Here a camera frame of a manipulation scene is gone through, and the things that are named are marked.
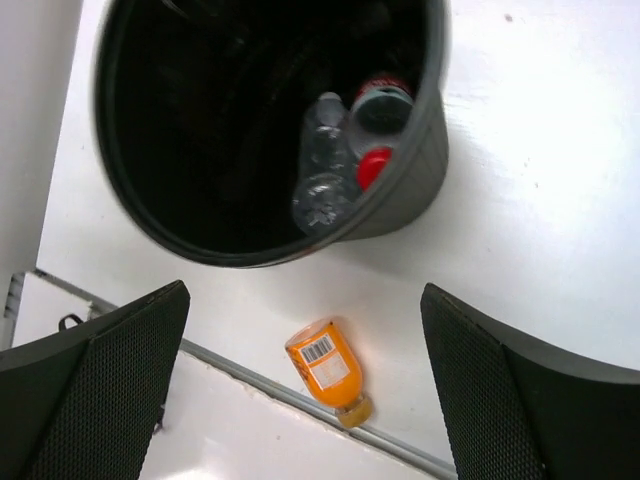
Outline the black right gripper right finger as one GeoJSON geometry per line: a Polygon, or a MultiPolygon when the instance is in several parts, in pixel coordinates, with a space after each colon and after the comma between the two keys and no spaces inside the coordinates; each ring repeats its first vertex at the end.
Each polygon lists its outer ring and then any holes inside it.
{"type": "Polygon", "coordinates": [[[420,308],[458,478],[638,478],[638,371],[547,343],[434,284],[420,308]]]}

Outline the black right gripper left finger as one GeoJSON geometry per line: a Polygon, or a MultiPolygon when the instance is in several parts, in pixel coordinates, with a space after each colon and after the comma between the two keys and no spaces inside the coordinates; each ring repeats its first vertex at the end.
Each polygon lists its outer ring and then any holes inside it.
{"type": "Polygon", "coordinates": [[[162,426],[189,307],[177,280],[2,351],[2,478],[138,478],[162,426]]]}

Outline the orange juice bottle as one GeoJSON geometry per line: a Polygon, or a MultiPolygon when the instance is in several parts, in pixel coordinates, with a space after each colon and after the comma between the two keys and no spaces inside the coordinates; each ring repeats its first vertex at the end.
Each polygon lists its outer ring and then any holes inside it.
{"type": "Polygon", "coordinates": [[[343,427],[359,427],[371,417],[374,407],[365,392],[363,371],[337,316],[309,324],[284,348],[311,396],[333,409],[343,427]]]}

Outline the bottle with red cap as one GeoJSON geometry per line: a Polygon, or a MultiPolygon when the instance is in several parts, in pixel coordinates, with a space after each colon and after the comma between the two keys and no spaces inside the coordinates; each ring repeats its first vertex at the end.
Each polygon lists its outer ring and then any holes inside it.
{"type": "Polygon", "coordinates": [[[376,181],[392,154],[392,148],[378,147],[363,155],[356,170],[356,180],[362,191],[366,191],[376,181]]]}

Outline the clear crushed plastic bottle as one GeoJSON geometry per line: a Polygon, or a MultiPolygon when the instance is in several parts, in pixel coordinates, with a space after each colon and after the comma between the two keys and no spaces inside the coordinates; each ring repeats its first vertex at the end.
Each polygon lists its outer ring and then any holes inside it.
{"type": "Polygon", "coordinates": [[[321,94],[304,114],[291,212],[309,236],[343,220],[360,195],[356,159],[345,137],[348,120],[349,112],[334,92],[321,94]]]}

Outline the clear bottle red label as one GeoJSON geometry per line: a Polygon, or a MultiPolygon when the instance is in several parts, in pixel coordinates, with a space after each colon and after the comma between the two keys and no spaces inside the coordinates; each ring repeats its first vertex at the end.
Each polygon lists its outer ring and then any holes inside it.
{"type": "Polygon", "coordinates": [[[375,148],[395,147],[413,105],[412,92],[401,77],[384,72],[368,79],[354,99],[345,129],[352,153],[361,158],[375,148]]]}

